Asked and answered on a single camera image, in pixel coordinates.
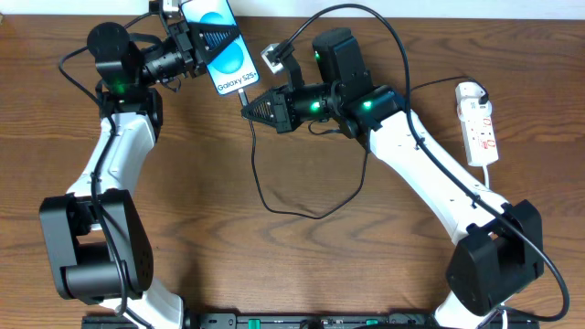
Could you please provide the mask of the blue Galaxy smartphone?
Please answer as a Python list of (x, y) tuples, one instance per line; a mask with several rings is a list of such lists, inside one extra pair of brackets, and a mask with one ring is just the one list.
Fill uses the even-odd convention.
[(219, 95), (260, 80), (228, 0), (185, 1), (180, 11)]

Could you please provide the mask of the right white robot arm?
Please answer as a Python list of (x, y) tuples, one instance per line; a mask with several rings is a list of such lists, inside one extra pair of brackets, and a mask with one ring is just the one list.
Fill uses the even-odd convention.
[(287, 82), (246, 105), (243, 116), (290, 133), (304, 122), (332, 119), (346, 137), (388, 165), (440, 220), (455, 250), (446, 271), (447, 299), (434, 311), (441, 327), (478, 328), (544, 271), (542, 219), (527, 201), (510, 204), (480, 183), (428, 134), (405, 98), (376, 85), (347, 28), (312, 44), (321, 81), (308, 84), (288, 42), (262, 58)]

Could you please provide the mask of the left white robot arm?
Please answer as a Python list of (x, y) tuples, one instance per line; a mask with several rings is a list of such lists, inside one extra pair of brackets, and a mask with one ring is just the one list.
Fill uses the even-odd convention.
[(93, 93), (101, 135), (78, 180), (44, 199), (39, 218), (58, 294), (112, 310), (88, 328), (196, 328), (184, 300), (154, 276), (154, 255), (133, 202), (163, 125), (158, 85), (198, 76), (239, 36), (235, 25), (181, 21), (166, 39), (97, 25), (86, 49), (100, 81)]

